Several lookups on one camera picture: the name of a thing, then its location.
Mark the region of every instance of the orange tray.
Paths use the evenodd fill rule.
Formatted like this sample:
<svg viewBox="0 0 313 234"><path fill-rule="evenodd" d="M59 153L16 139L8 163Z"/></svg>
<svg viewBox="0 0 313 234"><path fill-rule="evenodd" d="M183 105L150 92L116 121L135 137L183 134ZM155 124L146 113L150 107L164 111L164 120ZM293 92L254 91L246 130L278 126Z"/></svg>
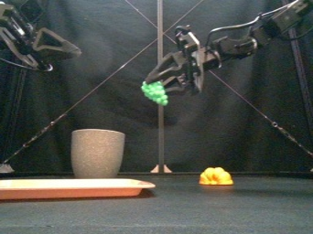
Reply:
<svg viewBox="0 0 313 234"><path fill-rule="evenodd" d="M143 188L154 188L150 182L134 179L12 179L0 180L0 200L130 197Z"/></svg>

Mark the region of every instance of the gray cup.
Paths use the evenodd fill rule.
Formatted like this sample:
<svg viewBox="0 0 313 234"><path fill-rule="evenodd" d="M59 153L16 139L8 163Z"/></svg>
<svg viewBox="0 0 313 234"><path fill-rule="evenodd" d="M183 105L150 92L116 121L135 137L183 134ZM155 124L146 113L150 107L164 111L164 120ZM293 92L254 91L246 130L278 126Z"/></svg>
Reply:
<svg viewBox="0 0 313 234"><path fill-rule="evenodd" d="M81 129L72 132L71 161L76 178L114 178L120 171L124 133Z"/></svg>

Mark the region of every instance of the metal pole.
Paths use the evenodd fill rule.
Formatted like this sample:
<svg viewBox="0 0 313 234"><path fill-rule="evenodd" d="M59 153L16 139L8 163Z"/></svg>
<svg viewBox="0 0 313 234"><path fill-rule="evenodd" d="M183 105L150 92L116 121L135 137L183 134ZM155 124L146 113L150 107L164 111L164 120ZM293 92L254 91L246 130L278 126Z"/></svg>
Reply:
<svg viewBox="0 0 313 234"><path fill-rule="evenodd" d="M158 0L158 63L163 58L163 0ZM163 106L158 109L159 120L159 173L163 173Z"/></svg>

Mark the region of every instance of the black cable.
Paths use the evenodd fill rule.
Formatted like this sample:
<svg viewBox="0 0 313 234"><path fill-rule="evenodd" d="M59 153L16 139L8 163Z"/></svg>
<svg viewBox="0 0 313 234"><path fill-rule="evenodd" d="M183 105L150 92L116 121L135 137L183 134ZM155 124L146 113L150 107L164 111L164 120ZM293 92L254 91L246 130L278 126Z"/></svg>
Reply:
<svg viewBox="0 0 313 234"><path fill-rule="evenodd" d="M293 4L294 2L289 3L287 5L282 6L281 8L270 11L270 12L266 12L266 13L262 13L259 14L255 19L250 22L247 22L246 24L242 24L242 25L234 25L234 26L227 26L227 27L218 27L218 28L214 28L210 32L209 32L209 35L207 35L207 39L206 39L206 48L209 46L209 43L210 43L210 37L214 33L217 32L221 32L221 31L229 31L229 30L235 30L235 29L241 29L241 28L246 28L246 27L251 27L253 25L257 24L257 22L259 20L262 20L265 17L269 17L271 16L275 12L281 11L282 9L285 9L290 4Z"/></svg>

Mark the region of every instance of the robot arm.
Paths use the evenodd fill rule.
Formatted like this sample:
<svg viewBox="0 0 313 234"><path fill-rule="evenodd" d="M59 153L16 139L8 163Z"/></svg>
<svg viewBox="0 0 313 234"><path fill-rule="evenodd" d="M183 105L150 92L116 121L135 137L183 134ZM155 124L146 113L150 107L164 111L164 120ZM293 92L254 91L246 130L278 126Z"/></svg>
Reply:
<svg viewBox="0 0 313 234"><path fill-rule="evenodd" d="M5 48L27 65L19 67L40 71L52 70L51 61L80 55L75 45L44 27L35 31L16 7L0 2L0 50Z"/></svg>
<svg viewBox="0 0 313 234"><path fill-rule="evenodd" d="M188 27L178 27L175 31L178 52L163 57L160 64L148 74L144 85L160 81L164 92L200 92L206 70L219 68L225 60L242 59L265 47L270 40L282 35L313 10L313 0L297 0L270 13L258 17L245 25L214 29L207 36L206 45L199 41ZM210 42L210 36L227 30L250 27L249 34L241 39L222 37Z"/></svg>

